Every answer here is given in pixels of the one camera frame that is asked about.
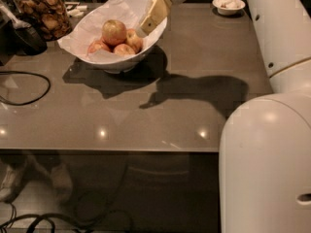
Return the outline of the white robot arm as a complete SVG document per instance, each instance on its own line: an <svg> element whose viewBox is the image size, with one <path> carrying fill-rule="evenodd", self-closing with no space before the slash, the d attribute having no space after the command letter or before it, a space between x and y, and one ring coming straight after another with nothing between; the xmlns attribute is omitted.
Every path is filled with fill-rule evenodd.
<svg viewBox="0 0 311 233"><path fill-rule="evenodd" d="M311 233L311 17L301 0L246 1L273 92L225 123L221 233Z"/></svg>

